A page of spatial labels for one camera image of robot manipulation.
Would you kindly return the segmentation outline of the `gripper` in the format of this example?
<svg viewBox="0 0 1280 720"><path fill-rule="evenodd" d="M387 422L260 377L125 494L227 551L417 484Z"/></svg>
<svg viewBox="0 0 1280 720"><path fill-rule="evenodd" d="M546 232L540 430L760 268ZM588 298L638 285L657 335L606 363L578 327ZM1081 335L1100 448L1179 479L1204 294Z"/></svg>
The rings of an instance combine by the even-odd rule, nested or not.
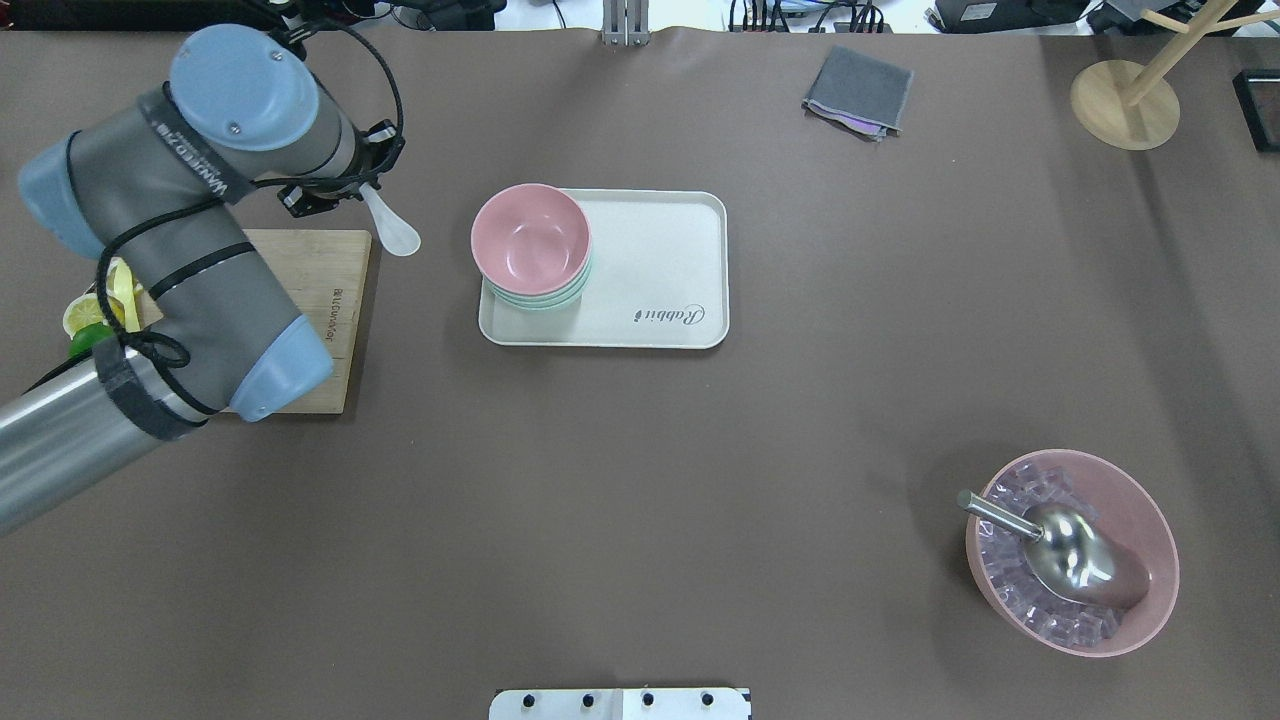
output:
<svg viewBox="0 0 1280 720"><path fill-rule="evenodd" d="M330 211L347 199L358 199L362 184L378 190L378 177L396 164L403 146L401 129L392 120L380 120L365 131L343 124L329 160L283 184L278 200L294 218Z"/></svg>

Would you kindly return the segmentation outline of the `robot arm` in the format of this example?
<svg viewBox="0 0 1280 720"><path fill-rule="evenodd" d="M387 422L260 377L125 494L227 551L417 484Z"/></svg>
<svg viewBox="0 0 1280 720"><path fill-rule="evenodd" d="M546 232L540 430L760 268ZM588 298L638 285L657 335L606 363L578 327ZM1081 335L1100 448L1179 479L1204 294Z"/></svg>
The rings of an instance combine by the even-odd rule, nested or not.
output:
<svg viewBox="0 0 1280 720"><path fill-rule="evenodd" d="M28 161L20 196L95 260L111 334L3 409L3 533L232 410L259 421L333 373L325 341L230 214L276 187L294 217L369 205L390 252L420 241L378 196L404 110L358 129L297 54L335 22L210 26L165 83Z"/></svg>

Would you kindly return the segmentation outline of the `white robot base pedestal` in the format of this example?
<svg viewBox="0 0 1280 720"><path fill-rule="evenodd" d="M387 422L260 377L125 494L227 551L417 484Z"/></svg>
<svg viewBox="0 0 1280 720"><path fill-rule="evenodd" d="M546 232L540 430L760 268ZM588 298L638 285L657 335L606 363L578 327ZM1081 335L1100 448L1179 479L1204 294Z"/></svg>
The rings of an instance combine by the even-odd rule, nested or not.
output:
<svg viewBox="0 0 1280 720"><path fill-rule="evenodd" d="M489 719L751 719L732 687L547 688L498 692Z"/></svg>

